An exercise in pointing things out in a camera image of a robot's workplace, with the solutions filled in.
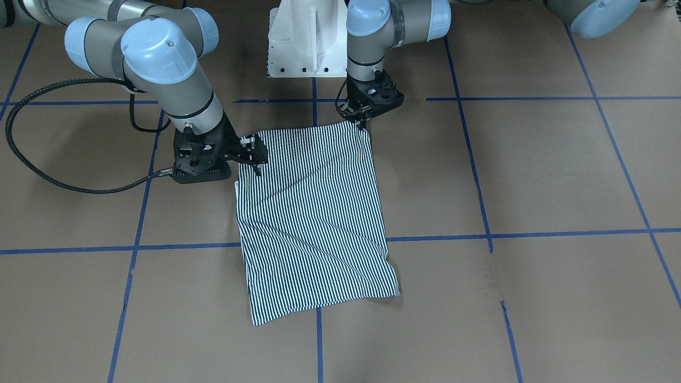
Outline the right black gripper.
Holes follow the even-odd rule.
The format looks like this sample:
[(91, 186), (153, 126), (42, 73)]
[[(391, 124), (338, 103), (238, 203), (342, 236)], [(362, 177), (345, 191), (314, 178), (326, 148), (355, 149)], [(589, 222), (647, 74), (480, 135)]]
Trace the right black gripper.
[(262, 167), (268, 163), (268, 148), (262, 138), (251, 134), (240, 139), (225, 113), (204, 134), (195, 134), (191, 128), (175, 129), (173, 155), (172, 178), (178, 184), (229, 179), (232, 171), (226, 155), (235, 155), (235, 162), (250, 166), (256, 177), (262, 176)]

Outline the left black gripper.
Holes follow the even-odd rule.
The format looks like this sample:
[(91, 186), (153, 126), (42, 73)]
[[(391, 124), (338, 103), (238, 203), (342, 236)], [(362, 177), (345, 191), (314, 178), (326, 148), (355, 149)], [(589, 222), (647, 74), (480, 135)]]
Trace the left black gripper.
[(375, 71), (373, 75), (368, 81), (347, 75), (335, 99), (338, 114), (363, 131), (367, 131), (369, 119), (393, 111), (404, 102), (404, 94), (386, 70)]

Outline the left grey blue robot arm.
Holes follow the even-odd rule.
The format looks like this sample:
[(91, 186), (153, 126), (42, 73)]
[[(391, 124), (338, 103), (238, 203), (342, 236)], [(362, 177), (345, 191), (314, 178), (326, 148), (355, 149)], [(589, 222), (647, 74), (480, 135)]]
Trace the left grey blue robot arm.
[[(581, 37), (602, 37), (618, 28), (638, 1), (542, 1), (542, 7)], [(336, 111), (365, 129), (367, 122), (400, 107), (404, 95), (384, 68), (392, 48), (444, 37), (452, 25), (450, 1), (348, 1), (346, 100)]]

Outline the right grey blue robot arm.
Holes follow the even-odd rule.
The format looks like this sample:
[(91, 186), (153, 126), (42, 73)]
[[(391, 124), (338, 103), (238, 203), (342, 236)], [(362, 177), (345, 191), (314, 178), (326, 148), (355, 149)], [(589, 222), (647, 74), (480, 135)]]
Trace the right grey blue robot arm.
[(179, 184), (231, 177), (229, 162), (253, 168), (257, 176), (268, 151), (256, 134), (239, 137), (215, 94), (199, 58), (219, 42), (216, 22), (202, 8), (173, 9), (144, 1), (2, 1), (2, 27), (30, 22), (66, 27), (69, 58), (91, 78), (58, 82), (20, 100), (8, 114), (5, 135), (10, 150), (30, 170), (68, 190), (19, 151), (12, 135), (20, 109), (38, 96), (77, 84), (112, 83), (130, 95), (134, 117), (137, 94), (154, 96), (175, 126), (173, 167), (147, 180), (171, 176)]

